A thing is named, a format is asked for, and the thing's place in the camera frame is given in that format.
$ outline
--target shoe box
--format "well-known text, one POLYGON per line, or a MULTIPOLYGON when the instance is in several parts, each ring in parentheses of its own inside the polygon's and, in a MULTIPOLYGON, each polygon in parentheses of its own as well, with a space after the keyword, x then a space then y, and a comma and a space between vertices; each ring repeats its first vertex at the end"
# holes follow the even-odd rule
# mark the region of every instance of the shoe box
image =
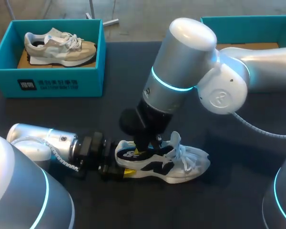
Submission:
POLYGON ((106 42, 102 20, 12 21, 0 44, 0 90, 7 98, 100 97, 106 42), (97 44, 95 62, 81 67, 30 65, 24 35, 46 34, 51 28, 97 44))
POLYGON ((265 50, 286 47, 286 15, 202 17, 217 36, 217 49, 265 50))

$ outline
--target black table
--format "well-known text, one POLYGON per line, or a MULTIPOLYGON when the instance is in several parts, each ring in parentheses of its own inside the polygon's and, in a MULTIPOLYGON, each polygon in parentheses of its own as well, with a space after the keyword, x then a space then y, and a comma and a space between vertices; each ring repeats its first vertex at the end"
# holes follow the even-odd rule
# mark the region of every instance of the black table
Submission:
MULTIPOLYGON (((5 99, 0 93, 0 136, 15 123, 84 134, 102 131, 130 139, 118 127, 120 112, 137 105, 160 42, 107 43, 102 98, 5 99)), ((286 94, 250 94, 238 112, 252 124, 286 134, 286 94)), ((202 148, 212 164, 200 178, 169 185, 155 178, 103 182, 57 178, 71 194, 77 229, 263 228, 263 195, 286 157, 286 140, 255 133, 230 115, 205 110, 195 91, 166 133, 202 148)))

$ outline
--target white cable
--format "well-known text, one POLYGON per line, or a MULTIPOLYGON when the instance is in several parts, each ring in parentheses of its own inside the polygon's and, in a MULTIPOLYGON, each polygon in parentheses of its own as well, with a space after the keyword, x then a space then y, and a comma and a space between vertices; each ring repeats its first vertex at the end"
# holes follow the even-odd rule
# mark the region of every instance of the white cable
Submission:
POLYGON ((254 125, 251 125, 250 123, 248 123, 246 120, 244 120, 242 117, 240 117, 237 113, 232 113, 232 115, 237 118, 237 120, 239 120, 241 123, 245 124, 246 126, 250 127, 251 129, 259 132, 260 134, 269 136, 269 137, 276 137, 276 138, 281 138, 281 139, 286 139, 286 135, 277 135, 277 134, 273 134, 270 132, 267 132, 265 130, 261 130, 260 128, 257 128, 254 125))
POLYGON ((18 138, 14 141, 11 142, 12 145, 15 145, 16 143, 18 142, 22 142, 22 141, 28 141, 28 140, 31 140, 31 141, 35 141, 35 142, 39 142, 41 144, 45 144, 47 147, 50 148, 50 150, 52 151, 52 153, 54 154, 54 156, 57 158, 57 160, 59 162, 61 162, 64 166, 70 168, 70 169, 73 169, 75 170, 76 172, 79 171, 79 169, 76 167, 76 166, 73 166, 69 163, 67 163, 64 159, 62 159, 61 156, 59 156, 58 152, 56 151, 56 149, 54 148, 53 145, 51 145, 49 142, 47 142, 46 140, 42 139, 42 138, 39 138, 39 137, 32 137, 32 136, 27 136, 27 137, 21 137, 21 138, 18 138))

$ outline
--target white shoelace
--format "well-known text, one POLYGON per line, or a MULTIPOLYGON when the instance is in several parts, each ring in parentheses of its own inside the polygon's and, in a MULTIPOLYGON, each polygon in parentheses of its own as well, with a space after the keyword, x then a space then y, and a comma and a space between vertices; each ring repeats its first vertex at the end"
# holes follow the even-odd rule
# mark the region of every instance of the white shoelace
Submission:
POLYGON ((80 49, 82 47, 82 41, 83 39, 78 38, 76 34, 72 35, 68 32, 63 32, 62 35, 66 35, 65 39, 66 42, 61 43, 60 45, 67 45, 69 49, 80 49))
POLYGON ((180 143, 174 150, 164 155, 164 157, 172 160, 173 162, 181 160, 183 162, 185 172, 195 169, 196 160, 198 159, 197 156, 191 152, 190 148, 186 148, 180 143))

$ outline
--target sneaker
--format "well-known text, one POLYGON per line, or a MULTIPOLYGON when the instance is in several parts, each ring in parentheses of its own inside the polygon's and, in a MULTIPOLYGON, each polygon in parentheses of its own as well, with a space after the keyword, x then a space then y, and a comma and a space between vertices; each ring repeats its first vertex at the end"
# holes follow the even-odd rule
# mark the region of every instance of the sneaker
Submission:
POLYGON ((60 32, 55 28, 44 35, 26 33, 24 45, 30 56, 30 64, 57 63, 65 67, 89 62, 95 56, 97 48, 93 42, 86 42, 76 34, 60 32))
POLYGON ((178 132, 158 149, 139 153, 134 142, 121 141, 115 150, 115 160, 121 167, 136 170, 132 178, 154 176, 176 184, 192 180, 210 166, 208 154, 198 148, 183 146, 178 132))

